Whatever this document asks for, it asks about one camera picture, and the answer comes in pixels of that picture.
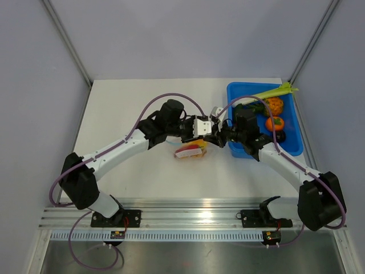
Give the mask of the yellow mango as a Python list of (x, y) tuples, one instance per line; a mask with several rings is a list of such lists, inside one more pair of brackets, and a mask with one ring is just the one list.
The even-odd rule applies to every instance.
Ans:
[(188, 143), (189, 146), (199, 146), (202, 150), (206, 149), (208, 143), (202, 139), (194, 140)]

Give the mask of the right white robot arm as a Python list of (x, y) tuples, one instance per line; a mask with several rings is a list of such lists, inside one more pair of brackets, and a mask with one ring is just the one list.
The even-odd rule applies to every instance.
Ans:
[(312, 231), (344, 225), (346, 205), (334, 173), (321, 173), (298, 162), (273, 137), (260, 132), (256, 116), (249, 110), (239, 110), (235, 123), (228, 125), (223, 108), (215, 107), (209, 120), (207, 142), (219, 147), (239, 143), (246, 154), (268, 165), (297, 191), (297, 198), (274, 196), (262, 202), (258, 217), (263, 225), (272, 226), (279, 219), (299, 220)]

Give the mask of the red chili pepper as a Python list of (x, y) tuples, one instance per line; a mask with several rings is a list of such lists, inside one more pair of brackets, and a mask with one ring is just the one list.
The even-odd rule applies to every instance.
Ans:
[(199, 146), (185, 146), (175, 151), (175, 156), (178, 158), (189, 157), (194, 155), (199, 155), (202, 150)]

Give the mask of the blue plastic tray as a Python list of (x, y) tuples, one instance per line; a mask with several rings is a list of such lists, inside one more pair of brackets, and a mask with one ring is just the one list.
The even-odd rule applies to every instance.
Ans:
[[(227, 100), (230, 103), (233, 99), (239, 98), (241, 95), (253, 95), (255, 93), (271, 90), (279, 87), (281, 84), (272, 83), (249, 83), (249, 82), (232, 82), (228, 84)], [(284, 111), (279, 117), (285, 122), (284, 132), (286, 133), (286, 140), (279, 145), (292, 156), (298, 156), (303, 151), (303, 144), (301, 140), (301, 133), (299, 129), (299, 123), (297, 115), (295, 113), (293, 93), (278, 96), (284, 101)], [(230, 106), (228, 109), (228, 118), (234, 120), (234, 112), (239, 109), (249, 109), (248, 105), (239, 104), (236, 107)], [(257, 123), (262, 133), (272, 135), (272, 132), (268, 131), (265, 127), (266, 120), (270, 117), (263, 116), (262, 114), (256, 114)]]

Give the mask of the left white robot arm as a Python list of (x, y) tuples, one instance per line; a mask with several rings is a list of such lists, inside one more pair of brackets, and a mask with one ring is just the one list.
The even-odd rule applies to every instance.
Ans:
[(192, 138), (195, 118), (186, 114), (178, 100), (167, 100), (161, 109), (139, 119), (129, 134), (100, 152), (85, 156), (69, 154), (59, 180), (61, 189), (78, 210), (91, 209), (103, 215), (110, 227), (119, 226), (123, 221), (121, 206), (112, 196), (99, 190), (98, 181), (125, 160), (165, 142), (169, 136), (182, 140)]

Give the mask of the clear zip top bag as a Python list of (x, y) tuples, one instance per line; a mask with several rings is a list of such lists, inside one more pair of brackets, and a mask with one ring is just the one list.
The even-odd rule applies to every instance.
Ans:
[(176, 160), (210, 159), (217, 154), (214, 145), (201, 139), (183, 143), (179, 138), (170, 138), (165, 142)]

